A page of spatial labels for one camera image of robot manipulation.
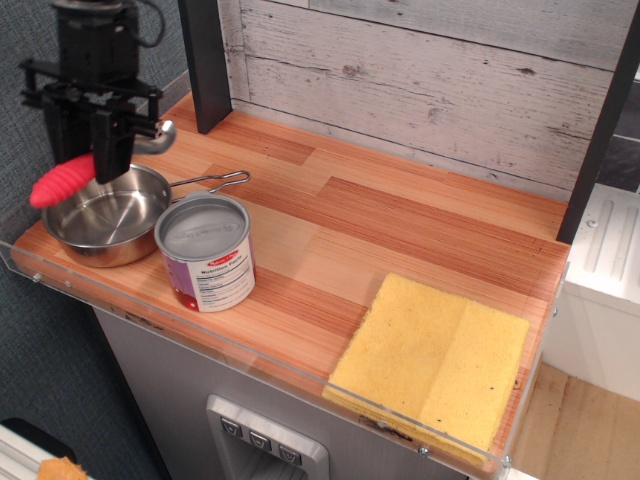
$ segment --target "black pole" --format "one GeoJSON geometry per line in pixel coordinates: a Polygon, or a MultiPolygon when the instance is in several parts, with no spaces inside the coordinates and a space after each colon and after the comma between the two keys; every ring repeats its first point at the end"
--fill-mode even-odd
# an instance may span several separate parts
{"type": "Polygon", "coordinates": [[[604,100],[600,117],[593,131],[578,179],[573,187],[569,206],[558,232],[557,240],[560,242],[573,243],[639,64],[640,4],[636,7],[636,13],[631,21],[629,33],[622,47],[618,65],[613,73],[613,79],[604,100]]]}
{"type": "Polygon", "coordinates": [[[217,0],[178,0],[198,132],[231,113],[231,94],[217,0]]]}

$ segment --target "black cable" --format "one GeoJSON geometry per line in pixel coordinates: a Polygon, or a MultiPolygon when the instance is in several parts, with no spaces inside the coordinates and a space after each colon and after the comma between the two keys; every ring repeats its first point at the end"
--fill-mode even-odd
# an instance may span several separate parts
{"type": "Polygon", "coordinates": [[[158,33],[158,36],[156,37],[156,39],[154,41],[150,42],[150,41],[147,41],[144,38],[142,38],[140,35],[138,35],[138,33],[135,32],[133,28],[130,28],[129,25],[125,24],[125,26],[128,28],[129,33],[131,34],[133,39],[139,45],[141,45],[142,47],[144,47],[144,48],[157,47],[158,45],[160,45],[160,42],[164,38],[164,31],[165,31],[165,27],[166,27],[166,23],[165,23],[165,20],[164,20],[164,15],[162,14],[162,10],[160,9],[160,7],[158,7],[151,0],[137,0],[137,1],[140,2],[140,3],[145,4],[149,8],[151,8],[151,9],[156,11],[156,13],[158,14],[158,20],[160,21],[160,32],[158,33]]]}

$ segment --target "tin can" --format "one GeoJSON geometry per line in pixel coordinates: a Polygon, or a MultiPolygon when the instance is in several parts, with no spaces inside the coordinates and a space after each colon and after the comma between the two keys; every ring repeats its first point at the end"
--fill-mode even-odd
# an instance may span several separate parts
{"type": "Polygon", "coordinates": [[[236,200],[193,192],[160,216],[155,240],[176,298],[198,312],[218,312],[255,286],[249,213],[236,200]]]}

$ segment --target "metal saucepan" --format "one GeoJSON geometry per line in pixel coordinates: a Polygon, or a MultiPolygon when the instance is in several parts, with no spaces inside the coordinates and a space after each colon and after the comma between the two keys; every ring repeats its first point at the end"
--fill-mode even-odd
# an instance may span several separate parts
{"type": "Polygon", "coordinates": [[[249,172],[240,170],[170,184],[158,172],[132,164],[127,173],[115,180],[104,185],[92,180],[75,195],[44,209],[42,222],[78,263],[116,267],[157,248],[153,238],[156,221],[172,201],[180,200],[172,200],[172,187],[207,179],[226,180],[209,190],[213,193],[250,178],[249,172]]]}

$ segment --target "whitewashed wood wall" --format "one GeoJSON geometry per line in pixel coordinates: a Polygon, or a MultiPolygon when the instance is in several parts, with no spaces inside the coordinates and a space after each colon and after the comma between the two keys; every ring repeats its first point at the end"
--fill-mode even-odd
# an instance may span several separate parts
{"type": "Polygon", "coordinates": [[[234,109],[568,200],[637,0],[220,0],[234,109]]]}

